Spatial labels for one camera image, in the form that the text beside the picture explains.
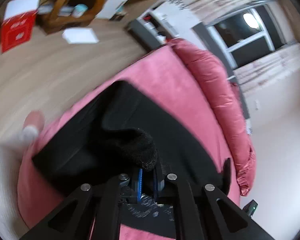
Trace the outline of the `black fleece pants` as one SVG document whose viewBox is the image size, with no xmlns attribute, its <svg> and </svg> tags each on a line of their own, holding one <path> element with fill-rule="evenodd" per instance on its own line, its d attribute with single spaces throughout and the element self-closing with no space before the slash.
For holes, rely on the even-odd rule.
<svg viewBox="0 0 300 240">
<path fill-rule="evenodd" d="M 153 169 L 161 164 L 193 185 L 211 183 L 228 193 L 231 163 L 220 173 L 205 148 L 175 118 L 126 81 L 116 81 L 75 114 L 32 158 L 63 196 L 84 183 L 94 190 L 118 174 L 143 170 L 151 195 Z"/>
</svg>

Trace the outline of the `pink rolled comforter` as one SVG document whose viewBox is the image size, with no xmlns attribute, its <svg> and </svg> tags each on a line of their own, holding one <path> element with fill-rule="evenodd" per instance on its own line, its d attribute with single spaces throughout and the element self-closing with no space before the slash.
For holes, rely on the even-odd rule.
<svg viewBox="0 0 300 240">
<path fill-rule="evenodd" d="M 170 40 L 168 45 L 185 64 L 206 96 L 231 152 L 240 194 L 246 197 L 255 180 L 256 153 L 246 130 L 241 103 L 227 80 L 224 65 L 210 51 L 199 49 L 182 38 Z"/>
</svg>

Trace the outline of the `pink bed sheet mattress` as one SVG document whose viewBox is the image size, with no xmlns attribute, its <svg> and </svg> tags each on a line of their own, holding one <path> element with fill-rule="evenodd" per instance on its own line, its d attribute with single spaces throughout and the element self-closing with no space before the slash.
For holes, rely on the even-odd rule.
<svg viewBox="0 0 300 240">
<path fill-rule="evenodd" d="M 206 148 L 217 170 L 222 169 L 223 162 L 227 158 L 231 159 L 231 166 L 234 167 L 223 131 L 206 96 L 178 55 L 166 45 L 89 92 L 44 128 L 38 139 L 24 153 L 19 171 L 17 196 L 21 217 L 29 228 L 34 227 L 62 201 L 61 195 L 35 168 L 32 157 L 76 113 L 117 80 L 128 81 L 185 125 Z"/>
</svg>

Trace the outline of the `dark window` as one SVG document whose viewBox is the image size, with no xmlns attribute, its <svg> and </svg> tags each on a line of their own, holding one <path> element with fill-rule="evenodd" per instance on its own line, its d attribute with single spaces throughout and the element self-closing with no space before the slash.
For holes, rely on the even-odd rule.
<svg viewBox="0 0 300 240">
<path fill-rule="evenodd" d="M 287 41 L 272 4 L 263 3 L 224 16 L 207 30 L 217 43 L 231 69 L 252 63 L 284 46 Z"/>
</svg>

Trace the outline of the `white paper sheet on floor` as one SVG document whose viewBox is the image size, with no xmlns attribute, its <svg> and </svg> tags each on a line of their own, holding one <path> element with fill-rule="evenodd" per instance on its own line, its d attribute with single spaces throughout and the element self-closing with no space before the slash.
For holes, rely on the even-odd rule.
<svg viewBox="0 0 300 240">
<path fill-rule="evenodd" d="M 68 44 L 95 44 L 99 42 L 92 28 L 68 28 L 62 33 Z"/>
</svg>

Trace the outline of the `white grey bedside cabinet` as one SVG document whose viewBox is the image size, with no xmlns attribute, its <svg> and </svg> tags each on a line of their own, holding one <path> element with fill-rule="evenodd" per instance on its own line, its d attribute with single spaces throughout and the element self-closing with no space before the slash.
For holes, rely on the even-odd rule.
<svg viewBox="0 0 300 240">
<path fill-rule="evenodd" d="M 127 31 L 147 51 L 190 31 L 192 14 L 178 0 L 147 0 L 126 6 Z"/>
</svg>

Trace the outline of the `red cardboard box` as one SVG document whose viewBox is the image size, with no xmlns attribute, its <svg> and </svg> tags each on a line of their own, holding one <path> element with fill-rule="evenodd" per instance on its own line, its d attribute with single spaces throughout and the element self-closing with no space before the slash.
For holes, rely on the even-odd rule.
<svg viewBox="0 0 300 240">
<path fill-rule="evenodd" d="M 30 40 L 40 0 L 8 2 L 1 24 L 0 43 L 4 53 Z"/>
</svg>

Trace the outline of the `teal lidded white pot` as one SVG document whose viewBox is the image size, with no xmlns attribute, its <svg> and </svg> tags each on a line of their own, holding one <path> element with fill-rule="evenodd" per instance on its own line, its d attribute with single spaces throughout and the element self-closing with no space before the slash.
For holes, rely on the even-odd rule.
<svg viewBox="0 0 300 240">
<path fill-rule="evenodd" d="M 88 7 L 85 4 L 78 4 L 74 7 L 71 16 L 74 18 L 80 18 L 88 10 Z"/>
</svg>

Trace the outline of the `wooden desk shelf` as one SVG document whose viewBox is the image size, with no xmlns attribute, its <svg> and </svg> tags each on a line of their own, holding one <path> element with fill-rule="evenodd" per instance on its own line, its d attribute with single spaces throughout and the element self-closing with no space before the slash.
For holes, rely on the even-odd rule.
<svg viewBox="0 0 300 240">
<path fill-rule="evenodd" d="M 56 33 L 68 27 L 86 27 L 102 10 L 106 0 L 56 0 L 52 11 L 45 15 L 37 15 L 36 23 L 46 34 Z M 65 5 L 75 7 L 83 4 L 88 7 L 82 16 L 59 16 L 61 8 Z"/>
</svg>

